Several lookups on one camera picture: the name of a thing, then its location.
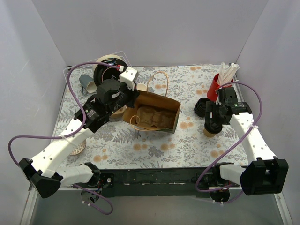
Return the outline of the cardboard cup carrier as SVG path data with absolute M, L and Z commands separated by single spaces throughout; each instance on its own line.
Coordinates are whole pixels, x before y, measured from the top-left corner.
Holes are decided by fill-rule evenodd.
M 173 128 L 176 112 L 156 109 L 150 106 L 141 106 L 136 112 L 136 123 L 142 127 L 155 127 L 159 129 Z
M 119 110 L 117 110 L 116 112 L 114 112 L 110 118 L 115 119 L 115 118 L 119 118 L 123 116 L 124 111 L 126 110 L 126 106 L 120 108 Z

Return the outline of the green paper bag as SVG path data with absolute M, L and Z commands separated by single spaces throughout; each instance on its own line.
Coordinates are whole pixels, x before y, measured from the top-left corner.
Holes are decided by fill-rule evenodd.
M 166 77 L 165 94 L 159 95 L 148 91 L 140 91 L 138 98 L 134 103 L 134 107 L 127 107 L 123 113 L 122 120 L 137 131 L 161 131 L 167 133 L 175 133 L 181 103 L 175 99 L 167 97 L 169 78 Z

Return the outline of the single paper cup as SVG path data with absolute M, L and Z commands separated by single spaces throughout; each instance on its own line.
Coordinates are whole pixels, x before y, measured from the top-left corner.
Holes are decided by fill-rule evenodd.
M 214 130 L 209 130 L 206 127 L 204 127 L 203 129 L 203 134 L 208 137 L 208 138 L 212 138 L 215 135 L 219 134 L 222 131 L 222 128 L 219 129 L 214 129 Z

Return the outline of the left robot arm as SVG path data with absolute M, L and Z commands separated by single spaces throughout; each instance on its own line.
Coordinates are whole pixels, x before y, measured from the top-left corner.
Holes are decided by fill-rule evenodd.
M 58 140 L 33 158 L 20 160 L 20 168 L 42 198 L 52 196 L 61 186 L 85 183 L 93 188 L 99 184 L 101 172 L 90 162 L 71 168 L 60 165 L 73 150 L 106 124 L 113 113 L 124 106 L 134 107 L 138 96 L 134 82 L 104 80 Z

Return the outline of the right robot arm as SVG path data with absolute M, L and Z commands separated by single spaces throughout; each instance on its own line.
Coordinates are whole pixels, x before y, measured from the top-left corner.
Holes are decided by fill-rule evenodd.
M 287 161 L 277 158 L 270 150 L 254 125 L 249 105 L 238 101 L 233 87 L 217 92 L 218 103 L 206 103 L 203 132 L 207 137 L 213 137 L 222 131 L 223 125 L 230 125 L 246 152 L 248 166 L 218 164 L 217 172 L 212 174 L 213 183 L 223 186 L 230 181 L 240 185 L 246 195 L 280 193 L 289 168 Z

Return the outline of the stack of black lids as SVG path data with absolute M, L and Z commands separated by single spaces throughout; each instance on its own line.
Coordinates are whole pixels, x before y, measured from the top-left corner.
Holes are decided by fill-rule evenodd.
M 209 102 L 210 100 L 208 98 L 202 97 L 200 98 L 197 103 L 195 104 L 194 107 L 194 112 L 197 116 L 199 117 L 204 117 L 206 114 L 206 103 Z

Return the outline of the red cup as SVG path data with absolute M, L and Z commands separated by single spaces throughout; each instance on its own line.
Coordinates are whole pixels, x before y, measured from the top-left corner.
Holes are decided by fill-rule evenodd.
M 218 98 L 217 90 L 220 87 L 220 85 L 217 83 L 219 74 L 216 74 L 211 82 L 210 88 L 207 92 L 207 98 L 210 101 L 216 102 Z

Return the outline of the stack of paper cups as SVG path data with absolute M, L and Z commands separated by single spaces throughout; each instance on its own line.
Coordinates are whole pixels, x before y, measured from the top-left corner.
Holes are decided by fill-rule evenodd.
M 143 83 L 138 83 L 138 84 L 136 85 L 136 89 L 137 89 L 138 91 L 147 91 L 147 86 L 146 86 L 145 84 L 143 84 Z

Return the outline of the black plate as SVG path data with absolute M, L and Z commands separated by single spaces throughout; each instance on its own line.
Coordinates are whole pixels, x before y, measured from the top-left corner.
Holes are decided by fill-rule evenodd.
M 115 54 L 109 54 L 109 55 L 100 57 L 97 60 L 97 62 L 102 62 L 102 63 L 110 64 L 113 66 L 123 66 L 124 68 L 128 67 L 127 63 L 120 56 L 115 55 Z M 115 80 L 119 80 L 120 71 L 118 71 L 112 67 L 94 64 L 92 71 L 93 71 L 94 83 L 96 86 L 99 86 L 104 80 L 107 80 L 107 79 L 113 78 Z

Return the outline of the white wrapped straws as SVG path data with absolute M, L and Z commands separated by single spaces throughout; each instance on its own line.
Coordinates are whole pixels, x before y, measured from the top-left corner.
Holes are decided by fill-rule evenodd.
M 217 79 L 217 84 L 220 86 L 225 83 L 229 83 L 235 76 L 237 70 L 239 70 L 240 68 L 239 64 L 236 63 L 231 63 L 228 68 L 225 67 L 225 62 L 222 62 L 220 66 L 219 76 Z

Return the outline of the grey mug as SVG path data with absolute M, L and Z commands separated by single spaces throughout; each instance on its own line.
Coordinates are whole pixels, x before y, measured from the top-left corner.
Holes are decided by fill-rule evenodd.
M 80 85 L 82 88 L 81 92 L 83 95 L 87 95 L 87 94 L 96 92 L 97 87 L 94 83 L 93 78 L 90 77 L 89 75 L 87 75 L 87 74 L 81 75 L 79 78 L 79 82 L 80 82 Z

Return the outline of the floral table mat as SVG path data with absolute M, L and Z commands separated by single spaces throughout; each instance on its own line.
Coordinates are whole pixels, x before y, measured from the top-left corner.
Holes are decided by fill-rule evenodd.
M 237 165 L 248 163 L 235 131 L 224 126 L 208 138 L 203 134 L 204 120 L 194 112 L 196 102 L 205 97 L 219 65 L 138 67 L 138 83 L 149 91 L 167 95 L 180 102 L 174 134 L 141 132 L 121 118 L 111 119 L 84 144 L 78 155 L 68 156 L 63 167 L 92 162 L 100 169 L 171 168 L 208 166 L 215 159 Z

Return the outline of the patterned round coaster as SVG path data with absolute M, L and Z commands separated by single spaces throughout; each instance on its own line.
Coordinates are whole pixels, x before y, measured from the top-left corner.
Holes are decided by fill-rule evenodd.
M 70 153 L 70 155 L 75 156 L 75 155 L 82 153 L 85 150 L 86 145 L 87 145 L 87 141 L 84 140 Z

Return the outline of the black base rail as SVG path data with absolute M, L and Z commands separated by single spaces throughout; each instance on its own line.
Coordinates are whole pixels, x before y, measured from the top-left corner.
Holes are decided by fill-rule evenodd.
M 223 194 L 200 193 L 195 184 L 203 167 L 105 169 L 101 170 L 95 185 L 78 183 L 83 188 L 99 188 L 104 197 L 122 196 L 195 196 L 209 198 L 223 196 L 229 199 L 229 190 Z

